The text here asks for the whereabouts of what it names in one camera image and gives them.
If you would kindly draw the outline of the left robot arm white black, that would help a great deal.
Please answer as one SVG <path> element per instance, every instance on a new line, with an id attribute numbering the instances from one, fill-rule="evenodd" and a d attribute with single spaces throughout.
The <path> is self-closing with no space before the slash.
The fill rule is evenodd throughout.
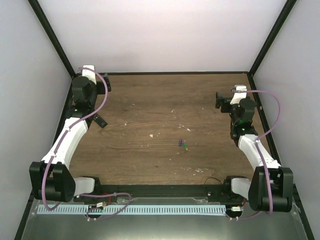
<path id="1" fill-rule="evenodd" d="M 98 115 L 95 105 L 97 96 L 107 96 L 111 89 L 107 74 L 97 81 L 96 74 L 87 66 L 84 66 L 81 75 L 72 80 L 73 99 L 62 131 L 42 160 L 32 162 L 29 167 L 35 199 L 67 203 L 83 194 L 91 202 L 101 198 L 102 189 L 96 185 L 98 178 L 74 178 L 69 168 L 73 154 L 91 123 L 96 122 L 101 128 L 107 125 Z"/>

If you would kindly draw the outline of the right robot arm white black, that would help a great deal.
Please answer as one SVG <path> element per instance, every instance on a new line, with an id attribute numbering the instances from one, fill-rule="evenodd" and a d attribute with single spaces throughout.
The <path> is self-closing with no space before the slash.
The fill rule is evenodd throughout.
<path id="1" fill-rule="evenodd" d="M 229 202 L 239 196 L 258 212 L 290 212 L 293 205 L 293 172 L 274 159 L 261 143 L 253 126 L 257 103 L 245 90 L 235 90 L 233 97 L 215 94 L 215 108 L 230 117 L 230 137 L 244 153 L 254 173 L 252 179 L 228 176 L 222 188 Z"/>

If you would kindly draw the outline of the black remote control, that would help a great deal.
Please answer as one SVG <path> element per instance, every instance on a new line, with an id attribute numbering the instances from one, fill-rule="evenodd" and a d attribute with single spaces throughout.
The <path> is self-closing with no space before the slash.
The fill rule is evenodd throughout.
<path id="1" fill-rule="evenodd" d="M 108 125 L 108 123 L 98 113 L 93 116 L 93 120 L 102 129 Z"/>

